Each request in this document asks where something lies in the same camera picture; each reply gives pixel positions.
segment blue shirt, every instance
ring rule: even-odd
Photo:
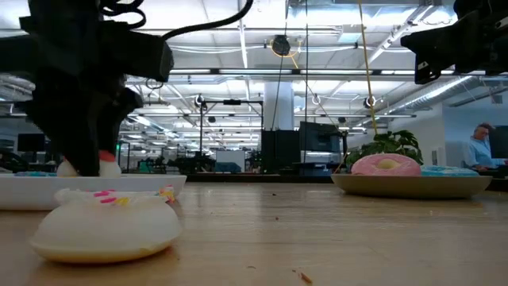
[[[465,163],[470,167],[481,165],[488,168],[497,168],[505,164],[503,159],[492,159],[491,143],[488,139],[478,140],[472,137],[465,155]]]

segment computer monitor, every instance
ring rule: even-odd
[[[46,136],[43,133],[22,133],[17,135],[17,151],[41,152],[46,150]]]
[[[491,155],[496,159],[508,159],[508,126],[496,126],[490,130]]]
[[[300,149],[306,151],[339,153],[341,136],[336,126],[300,122]]]

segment person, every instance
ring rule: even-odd
[[[469,141],[465,163],[477,171],[486,171],[508,164],[508,160],[492,159],[489,131],[492,127],[488,123],[482,123],[475,128],[475,132]]]

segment black cable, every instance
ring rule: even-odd
[[[134,24],[129,24],[129,29],[138,29],[146,24],[146,15],[139,9],[144,0],[134,0],[128,4],[119,3],[121,0],[101,0],[99,11],[109,17],[115,17],[125,13],[136,13],[141,16],[141,20]]]
[[[285,37],[287,36],[287,15],[288,15],[288,13],[289,13],[289,5],[288,5],[288,2],[286,1],[286,17],[285,17],[286,25],[284,26],[284,36]],[[273,110],[273,119],[271,120],[270,131],[273,131],[273,127],[275,126],[275,116],[277,115],[277,105],[279,104],[280,81],[282,80],[282,76],[283,76],[283,62],[284,62],[284,57],[281,56],[280,57],[280,67],[279,67],[279,81],[277,83],[277,95],[275,96],[275,108]]]
[[[305,33],[306,33],[306,64],[305,64],[305,123],[307,123],[307,102],[308,102],[308,95],[309,95],[309,18],[308,18],[308,5],[307,0],[305,0],[305,17],[306,17],[306,25],[305,25]],[[307,159],[307,130],[308,128],[305,128],[305,140],[303,143],[303,164],[305,165],[306,159]]]
[[[218,27],[222,27],[223,25],[232,24],[236,21],[239,21],[241,18],[243,18],[246,15],[247,12],[252,8],[253,3],[254,3],[254,0],[247,0],[245,2],[244,8],[242,8],[242,10],[240,10],[240,12],[238,12],[237,14],[235,14],[232,17],[229,17],[227,19],[215,21],[215,22],[211,22],[211,23],[190,25],[187,27],[178,28],[178,29],[172,30],[171,32],[165,33],[162,36],[162,38],[164,40],[167,40],[167,39],[176,37],[178,35],[182,35],[184,33],[196,32],[196,31],[201,31],[204,29],[215,29]]]

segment ceiling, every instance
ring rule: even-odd
[[[306,88],[303,75],[285,75],[282,80],[292,82],[298,102],[305,102],[305,97],[308,98],[306,106],[308,114],[323,113],[322,109],[329,114],[366,114],[363,101],[369,92],[364,72],[360,12],[356,1],[308,0],[306,17],[305,1],[290,0],[286,34],[292,46],[293,59],[278,57],[270,46],[275,35],[285,32],[286,2],[255,0],[251,11],[241,22],[220,29],[171,38],[168,44],[174,53],[176,71],[171,73],[169,83],[153,91],[145,86],[144,79],[131,77],[127,82],[129,88],[139,91],[144,96],[145,107],[136,110],[136,113],[157,116],[143,117],[141,123],[137,120],[138,117],[133,116],[135,120],[123,125],[124,134],[148,131],[148,135],[143,135],[143,139],[148,138],[151,142],[162,143],[168,139],[171,141],[170,144],[180,142],[195,148],[195,144],[186,138],[192,138],[198,132],[195,126],[199,124],[199,117],[183,118],[178,117],[178,114],[198,113],[198,109],[194,106],[197,95],[201,95],[205,100],[262,101],[264,83],[278,80],[277,73],[249,75],[242,74],[242,71],[238,71],[240,69],[273,71],[272,69],[280,69],[282,66],[283,69],[330,70],[327,75],[320,75],[317,71],[316,74],[310,75],[309,88]],[[453,1],[443,1],[445,6],[436,7],[419,6],[420,2],[420,0],[363,0],[365,45],[370,69],[386,75],[398,72],[397,76],[372,76],[371,89],[372,94],[378,99],[375,108],[379,112],[404,102],[423,88],[413,83],[411,73],[414,69],[414,54],[400,46],[400,37],[416,31],[451,25],[456,21],[456,15],[451,7]],[[185,25],[220,20],[235,14],[243,4],[244,1],[235,0],[145,0],[140,9],[146,14],[147,23],[139,29],[139,32],[160,35]],[[23,34],[17,19],[29,15],[28,2],[0,0],[0,6],[2,7],[0,37]],[[115,17],[114,20],[134,22],[138,18],[135,14],[124,14]],[[237,70],[232,75],[226,75],[227,72],[222,75],[211,75],[206,72],[198,74],[194,71],[196,69]],[[349,73],[345,75],[337,70],[347,70]],[[452,78],[443,77],[431,85]],[[315,96],[319,97],[322,108],[313,102]],[[249,117],[217,116],[215,123],[205,121],[207,126],[205,131],[210,132],[207,134],[206,140],[209,141],[207,145],[216,145],[219,141],[218,144],[221,146],[230,148],[256,147],[261,123],[260,118],[256,116],[256,112],[259,112],[256,110],[258,106],[216,105],[210,114],[249,114]],[[331,120],[337,124],[337,118],[338,116],[333,116]],[[298,126],[298,122],[302,119],[298,117],[294,119],[295,125]],[[312,118],[312,120],[330,123],[330,118]],[[358,118],[350,118],[348,125],[358,126],[358,122]],[[156,133],[149,133],[156,131],[154,126],[163,130],[165,134],[156,136]],[[224,128],[221,133],[218,131],[221,127],[234,126],[243,127],[231,129],[230,140],[225,140],[225,135],[221,135],[225,133]],[[252,126],[254,129],[245,129],[245,126]],[[146,143],[146,140],[138,141],[137,143],[142,145]]]

